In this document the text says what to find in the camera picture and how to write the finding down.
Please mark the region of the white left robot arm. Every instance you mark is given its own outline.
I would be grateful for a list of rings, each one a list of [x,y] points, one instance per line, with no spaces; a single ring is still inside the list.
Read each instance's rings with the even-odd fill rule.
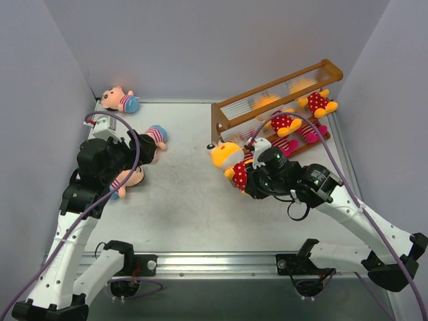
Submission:
[[[62,195],[58,226],[47,260],[30,283],[24,301],[15,300],[16,320],[86,320],[89,305],[117,272],[131,272],[133,246],[109,241],[98,261],[76,275],[89,236],[110,196],[130,180],[140,165],[151,163],[156,143],[129,130],[130,142],[109,136],[80,145],[78,167]]]

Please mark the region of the white pink plush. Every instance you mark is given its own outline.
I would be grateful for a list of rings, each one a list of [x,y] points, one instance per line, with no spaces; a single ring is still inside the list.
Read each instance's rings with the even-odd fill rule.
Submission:
[[[285,157],[289,157],[294,151],[299,148],[299,141],[296,139],[288,140],[285,137],[277,138],[272,141],[272,146],[280,148]]]
[[[253,153],[252,152],[245,153],[244,158],[243,158],[243,162],[244,163],[252,163],[253,162]]]
[[[322,136],[328,132],[327,125],[323,125],[319,121],[314,121],[312,124],[317,128]],[[296,132],[301,136],[301,139],[306,144],[314,144],[319,141],[319,136],[309,124],[302,125]]]

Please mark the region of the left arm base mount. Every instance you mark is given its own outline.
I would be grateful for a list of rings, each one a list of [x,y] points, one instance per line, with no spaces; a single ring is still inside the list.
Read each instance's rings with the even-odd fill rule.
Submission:
[[[156,275],[158,257],[155,254],[137,254],[134,256],[133,277],[152,277]]]

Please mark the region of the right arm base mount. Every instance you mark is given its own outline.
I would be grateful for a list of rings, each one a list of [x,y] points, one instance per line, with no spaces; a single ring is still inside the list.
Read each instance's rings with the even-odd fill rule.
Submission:
[[[276,269],[279,276],[325,276],[332,266],[318,267],[312,259],[312,250],[320,242],[307,239],[297,252],[277,253]]]

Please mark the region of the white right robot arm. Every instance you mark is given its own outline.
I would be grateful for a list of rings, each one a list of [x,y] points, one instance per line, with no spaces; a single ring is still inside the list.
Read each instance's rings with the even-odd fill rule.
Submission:
[[[403,231],[353,200],[342,180],[328,168],[301,166],[276,146],[255,149],[245,191],[254,199],[289,196],[337,221],[364,244],[349,247],[307,239],[298,255],[318,269],[367,274],[390,292],[400,292],[414,279],[417,260],[427,248],[427,237],[422,233]]]

